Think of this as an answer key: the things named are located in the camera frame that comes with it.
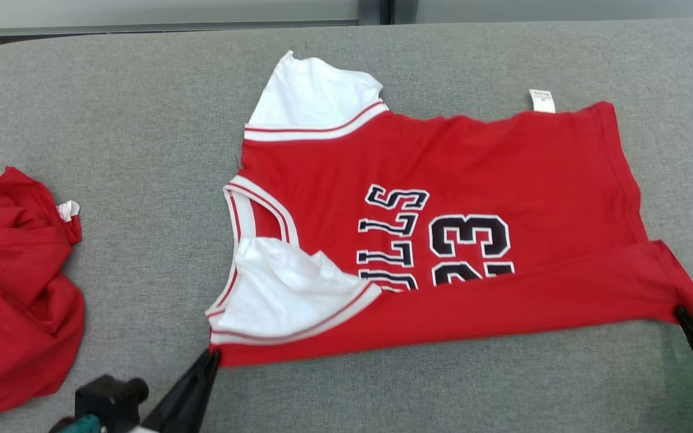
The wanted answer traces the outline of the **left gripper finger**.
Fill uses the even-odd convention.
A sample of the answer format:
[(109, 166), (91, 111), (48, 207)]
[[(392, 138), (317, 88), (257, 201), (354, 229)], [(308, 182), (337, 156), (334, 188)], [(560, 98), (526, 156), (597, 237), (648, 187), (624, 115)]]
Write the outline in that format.
[(185, 387), (178, 414), (171, 423), (171, 433), (200, 433), (220, 357), (219, 351), (206, 351), (185, 374)]
[(159, 401), (152, 412), (142, 421), (143, 428), (150, 431), (157, 431), (157, 433), (171, 433), (171, 423), (175, 420), (175, 417), (179, 411), (181, 392), (185, 387), (184, 376), (187, 372), (185, 372), (184, 375), (182, 375), (181, 378), (176, 381), (168, 394), (165, 395), (161, 401)]

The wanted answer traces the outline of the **red basketball shorts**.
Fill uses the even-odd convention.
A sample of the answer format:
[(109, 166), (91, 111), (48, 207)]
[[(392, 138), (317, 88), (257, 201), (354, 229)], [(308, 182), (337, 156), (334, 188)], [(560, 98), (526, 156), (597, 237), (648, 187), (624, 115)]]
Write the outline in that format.
[(0, 413), (60, 389), (79, 353), (85, 299), (63, 273), (79, 205), (16, 167), (0, 175)]

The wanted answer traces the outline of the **red white basketball jersey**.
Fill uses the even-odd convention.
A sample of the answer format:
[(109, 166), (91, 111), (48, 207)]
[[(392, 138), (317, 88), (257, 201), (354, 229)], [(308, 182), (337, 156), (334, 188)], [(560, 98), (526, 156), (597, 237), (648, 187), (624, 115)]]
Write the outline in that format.
[(609, 102), (498, 121), (392, 112), (366, 72), (287, 52), (224, 186), (223, 364), (693, 315), (648, 238)]

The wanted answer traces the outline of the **grey wall partition post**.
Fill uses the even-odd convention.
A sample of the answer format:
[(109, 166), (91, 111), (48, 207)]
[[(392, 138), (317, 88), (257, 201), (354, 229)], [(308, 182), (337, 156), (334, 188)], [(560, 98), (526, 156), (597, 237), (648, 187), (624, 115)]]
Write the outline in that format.
[(416, 23), (420, 0), (358, 0), (358, 25)]

